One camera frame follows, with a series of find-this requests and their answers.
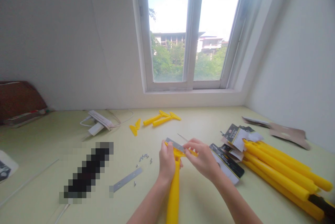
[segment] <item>sky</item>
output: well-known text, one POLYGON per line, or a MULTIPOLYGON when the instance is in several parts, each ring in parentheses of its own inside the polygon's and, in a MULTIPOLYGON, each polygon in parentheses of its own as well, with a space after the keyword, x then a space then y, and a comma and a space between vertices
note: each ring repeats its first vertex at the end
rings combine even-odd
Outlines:
MULTIPOLYGON (((185 32, 188 0, 148 0, 156 12, 150 18, 152 32, 185 32)), ((202 0, 199 31, 229 41, 238 0, 202 0)))

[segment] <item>person's right hand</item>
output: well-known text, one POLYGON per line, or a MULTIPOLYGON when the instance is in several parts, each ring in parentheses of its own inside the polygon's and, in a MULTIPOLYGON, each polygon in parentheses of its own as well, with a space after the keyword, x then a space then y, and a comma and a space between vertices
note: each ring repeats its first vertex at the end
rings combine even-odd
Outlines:
POLYGON ((208 145, 202 143, 198 139, 191 139, 183 147, 186 149, 185 154, 188 160, 195 166, 195 168, 204 175, 207 179, 213 180, 222 173, 220 166, 216 162, 211 149, 208 145), (194 157, 189 148, 195 149, 198 157, 194 157))

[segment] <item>person's left hand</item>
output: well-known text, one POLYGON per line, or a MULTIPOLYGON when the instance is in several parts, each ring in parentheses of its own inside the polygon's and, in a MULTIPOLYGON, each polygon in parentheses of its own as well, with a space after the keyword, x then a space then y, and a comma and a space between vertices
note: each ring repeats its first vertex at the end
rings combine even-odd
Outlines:
MULTIPOLYGON (((183 163, 180 160, 180 167, 183 167, 183 163)), ((171 183, 174 171, 176 169, 176 163, 174 161, 173 145, 169 142, 168 146, 165 145, 165 140, 162 141, 162 147, 159 152, 159 178, 171 183)))

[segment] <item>window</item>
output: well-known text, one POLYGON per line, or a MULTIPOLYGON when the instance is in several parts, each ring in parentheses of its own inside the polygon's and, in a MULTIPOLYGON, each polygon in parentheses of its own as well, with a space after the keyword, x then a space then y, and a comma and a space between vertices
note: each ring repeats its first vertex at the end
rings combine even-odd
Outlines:
POLYGON ((139 0, 148 91, 227 87, 250 0, 139 0))

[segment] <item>desk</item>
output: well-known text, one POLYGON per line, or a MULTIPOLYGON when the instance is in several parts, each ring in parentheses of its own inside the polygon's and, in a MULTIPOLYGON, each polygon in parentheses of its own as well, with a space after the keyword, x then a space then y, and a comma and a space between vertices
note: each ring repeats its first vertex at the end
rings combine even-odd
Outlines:
MULTIPOLYGON (((159 170, 158 151, 162 139, 170 137, 180 144, 184 140, 177 133, 191 139, 197 137, 208 145, 221 145, 221 131, 231 123, 246 125, 241 116, 267 120, 245 107, 174 108, 172 111, 182 118, 171 120, 161 126, 143 127, 134 137, 129 129, 137 119, 149 119, 158 114, 158 109, 133 110, 135 115, 120 128, 111 132, 102 131, 95 137, 85 139, 88 127, 79 122, 87 116, 86 111, 52 112, 18 129, 1 127, 0 149, 19 164, 19 169, 7 181, 0 184, 0 202, 17 189, 29 177, 36 174, 56 158, 58 162, 43 172, 19 191, 0 209, 0 223, 47 223, 53 224, 64 205, 59 205, 59 192, 68 185, 73 173, 86 160, 86 155, 95 148, 96 142, 114 142, 114 155, 105 172, 96 181, 94 191, 82 204, 71 205, 59 223, 126 223, 147 192, 154 184, 159 170), (152 158, 139 163, 139 157, 148 153, 152 158), (109 198, 109 186, 136 169, 143 172, 133 181, 109 198)), ((114 110, 123 121, 131 113, 128 110, 114 110)), ((108 111, 99 111, 112 119, 108 111)), ((271 146, 287 153, 310 166, 316 174, 335 184, 335 155, 310 143, 311 151, 269 135, 266 128, 252 126, 262 134, 271 146)), ((227 206, 215 187, 205 179, 186 159, 180 172, 179 223, 233 223, 227 206)), ((309 215, 264 182, 251 170, 245 169, 237 189, 264 223, 314 223, 309 215)), ((334 190, 321 193, 334 202, 334 190)), ((167 199, 164 201, 158 223, 165 222, 167 199)))

